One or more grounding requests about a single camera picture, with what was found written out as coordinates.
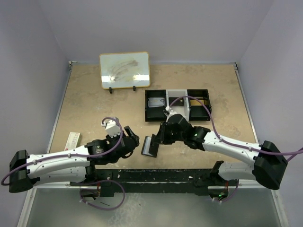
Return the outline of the black leather card holder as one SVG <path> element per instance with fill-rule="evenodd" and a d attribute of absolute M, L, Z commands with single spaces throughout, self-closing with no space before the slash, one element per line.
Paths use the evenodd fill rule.
<path fill-rule="evenodd" d="M 158 154 L 159 144 L 152 142 L 152 137 L 146 136 L 144 139 L 141 154 L 156 158 Z"/>

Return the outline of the white board with yellow rim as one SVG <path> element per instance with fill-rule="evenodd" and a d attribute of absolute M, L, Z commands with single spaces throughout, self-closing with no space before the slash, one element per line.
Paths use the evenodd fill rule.
<path fill-rule="evenodd" d="M 135 91 L 151 84 L 148 52 L 103 53 L 99 55 L 101 86 L 110 93 L 114 89 Z"/>

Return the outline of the black white card sorting tray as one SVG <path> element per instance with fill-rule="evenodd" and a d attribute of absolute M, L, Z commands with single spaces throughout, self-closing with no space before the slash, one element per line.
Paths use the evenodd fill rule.
<path fill-rule="evenodd" d="M 157 89 L 145 90 L 145 121 L 163 122 L 166 120 L 165 108 L 172 109 L 188 121 L 210 121 L 208 112 L 212 111 L 207 89 Z"/>

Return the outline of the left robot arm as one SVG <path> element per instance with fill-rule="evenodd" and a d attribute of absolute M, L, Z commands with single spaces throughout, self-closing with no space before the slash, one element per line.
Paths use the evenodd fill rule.
<path fill-rule="evenodd" d="M 40 184 L 62 181 L 93 185 L 98 178 L 95 166 L 129 158 L 138 146 L 139 136 L 125 126 L 122 135 L 107 135 L 73 150 L 44 155 L 20 150 L 9 164 L 9 192 L 25 192 Z"/>

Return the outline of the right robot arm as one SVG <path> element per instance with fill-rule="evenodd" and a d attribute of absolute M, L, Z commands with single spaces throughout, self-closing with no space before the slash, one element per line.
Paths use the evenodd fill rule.
<path fill-rule="evenodd" d="M 247 179 L 278 190 L 288 165 L 286 158 L 270 141 L 246 143 L 220 136 L 208 128 L 193 126 L 180 114 L 160 124 L 158 133 L 151 137 L 151 145 L 171 145 L 177 141 L 191 149 L 216 152 L 237 160 L 236 163 L 216 162 L 210 174 L 211 181 L 216 185 Z"/>

